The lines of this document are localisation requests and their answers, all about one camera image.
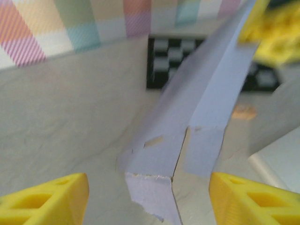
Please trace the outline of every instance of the pastel plaid cloth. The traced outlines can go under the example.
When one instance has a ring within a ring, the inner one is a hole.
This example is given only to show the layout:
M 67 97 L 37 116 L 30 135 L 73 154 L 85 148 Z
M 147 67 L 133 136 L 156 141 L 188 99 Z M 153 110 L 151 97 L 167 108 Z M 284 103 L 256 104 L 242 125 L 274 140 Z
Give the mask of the pastel plaid cloth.
M 0 0 L 0 69 L 227 15 L 242 0 Z

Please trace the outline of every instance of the white table surface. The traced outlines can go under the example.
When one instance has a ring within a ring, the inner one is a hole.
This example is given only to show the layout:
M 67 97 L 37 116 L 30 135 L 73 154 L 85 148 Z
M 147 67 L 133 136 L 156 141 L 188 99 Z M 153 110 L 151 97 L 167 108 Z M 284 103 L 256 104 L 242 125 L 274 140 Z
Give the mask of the white table surface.
M 211 33 L 221 21 L 169 33 Z M 116 157 L 159 98 L 145 91 L 147 37 L 0 73 L 0 195 L 85 172 L 90 199 L 85 225 L 158 225 L 130 201 Z M 242 94 L 256 106 L 250 121 L 232 120 L 217 171 L 259 181 L 247 158 L 300 125 L 300 69 L 282 68 L 273 95 Z M 207 178 L 179 166 L 174 192 L 185 225 L 213 225 Z

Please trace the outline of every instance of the plaid pattern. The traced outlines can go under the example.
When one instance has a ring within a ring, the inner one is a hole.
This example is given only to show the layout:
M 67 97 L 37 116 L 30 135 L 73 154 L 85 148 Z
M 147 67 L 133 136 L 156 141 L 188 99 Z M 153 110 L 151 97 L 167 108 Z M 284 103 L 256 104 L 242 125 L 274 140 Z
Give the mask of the plaid pattern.
M 0 69 L 229 14 L 241 0 L 0 0 Z

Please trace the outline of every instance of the black and white checkerboard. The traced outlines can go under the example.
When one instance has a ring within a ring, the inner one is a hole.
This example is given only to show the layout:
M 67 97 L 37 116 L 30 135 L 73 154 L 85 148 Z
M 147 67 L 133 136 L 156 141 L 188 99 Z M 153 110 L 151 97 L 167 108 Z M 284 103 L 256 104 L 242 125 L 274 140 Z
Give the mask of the black and white checkerboard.
M 149 37 L 147 89 L 162 89 L 203 41 L 204 38 Z M 242 91 L 273 92 L 279 85 L 276 70 L 253 62 Z

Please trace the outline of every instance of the yellow blurry object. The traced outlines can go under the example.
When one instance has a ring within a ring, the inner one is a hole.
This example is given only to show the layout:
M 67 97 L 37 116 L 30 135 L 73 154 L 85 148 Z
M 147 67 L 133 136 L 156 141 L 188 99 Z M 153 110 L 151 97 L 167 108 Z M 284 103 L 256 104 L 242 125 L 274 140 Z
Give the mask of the yellow blurry object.
M 81 225 L 89 197 L 84 173 L 0 197 L 0 225 Z
M 257 0 L 240 42 L 259 42 L 254 60 L 269 66 L 300 60 L 300 1 L 266 11 L 270 0 Z
M 300 225 L 300 194 L 226 173 L 210 178 L 218 225 Z

